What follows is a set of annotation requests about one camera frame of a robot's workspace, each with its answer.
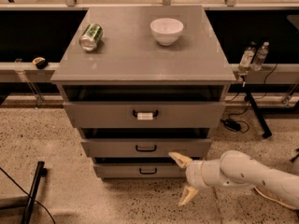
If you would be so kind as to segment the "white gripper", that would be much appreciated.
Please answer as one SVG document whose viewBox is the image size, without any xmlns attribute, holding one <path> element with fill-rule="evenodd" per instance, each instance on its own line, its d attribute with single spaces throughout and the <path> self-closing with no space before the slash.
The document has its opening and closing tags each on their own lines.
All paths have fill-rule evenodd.
<svg viewBox="0 0 299 224">
<path fill-rule="evenodd" d="M 178 152 L 169 152 L 168 155 L 176 162 L 176 164 L 184 169 L 186 168 L 186 178 L 190 185 L 186 185 L 182 191 L 178 205 L 187 204 L 197 193 L 200 188 L 206 188 L 207 184 L 203 178 L 202 167 L 204 162 L 195 160 L 182 155 Z"/>
</svg>

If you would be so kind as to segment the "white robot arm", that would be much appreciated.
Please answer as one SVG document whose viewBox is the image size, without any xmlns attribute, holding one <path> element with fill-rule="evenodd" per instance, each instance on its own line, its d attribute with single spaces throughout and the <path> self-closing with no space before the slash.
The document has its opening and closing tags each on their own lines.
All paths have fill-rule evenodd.
<svg viewBox="0 0 299 224">
<path fill-rule="evenodd" d="M 299 208 L 299 176 L 270 168 L 247 154 L 229 150 L 219 159 L 193 160 L 178 152 L 168 155 L 185 170 L 188 184 L 184 187 L 179 205 L 187 204 L 200 189 L 208 187 L 262 187 Z"/>
</svg>

